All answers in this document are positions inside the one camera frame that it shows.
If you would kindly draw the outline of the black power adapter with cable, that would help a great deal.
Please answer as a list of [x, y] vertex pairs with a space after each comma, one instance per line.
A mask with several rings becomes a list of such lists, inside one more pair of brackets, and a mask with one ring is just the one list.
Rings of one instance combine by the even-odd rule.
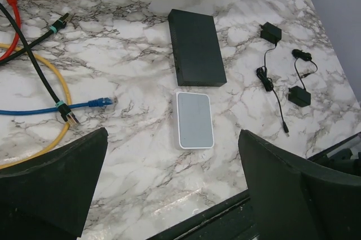
[[264, 23], [263, 25], [260, 26], [260, 28], [261, 28], [260, 37], [262, 39], [264, 39], [265, 41], [268, 41], [271, 44], [273, 44], [274, 47], [265, 51], [265, 53], [263, 55], [263, 65], [256, 69], [256, 76], [261, 81], [265, 91], [272, 92], [275, 95], [277, 102], [278, 102], [278, 106], [279, 106], [283, 131], [287, 136], [289, 136], [289, 128], [284, 119], [281, 102], [274, 89], [273, 81], [268, 76], [268, 69], [267, 69], [267, 65], [266, 65], [266, 56], [269, 52], [271, 52], [277, 48], [278, 42], [281, 41], [281, 38], [282, 38], [282, 32], [281, 32], [280, 28], [278, 28], [277, 26], [275, 26], [269, 22]]

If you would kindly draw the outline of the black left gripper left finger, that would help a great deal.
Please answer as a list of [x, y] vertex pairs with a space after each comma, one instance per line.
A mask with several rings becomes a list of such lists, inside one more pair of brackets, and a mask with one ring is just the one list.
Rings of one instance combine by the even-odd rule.
[[99, 128], [1, 169], [1, 239], [79, 238], [107, 146], [108, 132]]

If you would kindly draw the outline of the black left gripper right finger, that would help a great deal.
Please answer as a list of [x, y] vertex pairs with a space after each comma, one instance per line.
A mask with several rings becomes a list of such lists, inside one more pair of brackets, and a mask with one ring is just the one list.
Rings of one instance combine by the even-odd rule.
[[238, 141], [260, 239], [359, 239], [360, 155], [314, 162], [242, 130]]

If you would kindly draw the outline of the black network switch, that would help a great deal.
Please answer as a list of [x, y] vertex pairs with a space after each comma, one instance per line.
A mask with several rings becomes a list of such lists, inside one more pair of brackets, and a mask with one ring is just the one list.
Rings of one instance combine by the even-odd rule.
[[190, 87], [221, 87], [226, 84], [214, 18], [172, 9], [168, 22], [177, 84]]

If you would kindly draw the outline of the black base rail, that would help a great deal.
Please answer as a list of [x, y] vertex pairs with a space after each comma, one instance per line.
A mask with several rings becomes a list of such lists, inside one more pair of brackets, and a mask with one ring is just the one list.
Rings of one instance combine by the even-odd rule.
[[[320, 162], [343, 148], [360, 155], [360, 135], [354, 135], [310, 158]], [[248, 188], [208, 210], [155, 235], [156, 239], [260, 239]]]

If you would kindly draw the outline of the white grey small switch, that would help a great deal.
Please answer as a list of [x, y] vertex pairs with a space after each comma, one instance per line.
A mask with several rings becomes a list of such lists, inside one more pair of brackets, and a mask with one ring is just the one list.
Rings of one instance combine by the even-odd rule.
[[176, 92], [172, 105], [174, 146], [179, 150], [212, 148], [214, 131], [209, 96]]

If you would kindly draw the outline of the small black power adapter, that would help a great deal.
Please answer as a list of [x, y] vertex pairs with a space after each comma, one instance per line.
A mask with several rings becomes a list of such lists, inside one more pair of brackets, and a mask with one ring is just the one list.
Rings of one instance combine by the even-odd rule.
[[[311, 93], [309, 93], [306, 89], [306, 86], [303, 82], [303, 79], [316, 73], [318, 71], [317, 64], [312, 60], [311, 53], [305, 52], [299, 49], [292, 50], [292, 56], [294, 57], [294, 69], [296, 71], [296, 74], [298, 76], [298, 79], [300, 80], [302, 87], [300, 86], [294, 86], [292, 88], [289, 88], [288, 92], [288, 100], [291, 103], [294, 103], [295, 105], [304, 108], [306, 106], [311, 105]], [[297, 69], [297, 61], [301, 59], [305, 62], [311, 63], [315, 70], [312, 72], [305, 73], [303, 75], [300, 75], [298, 69]]]

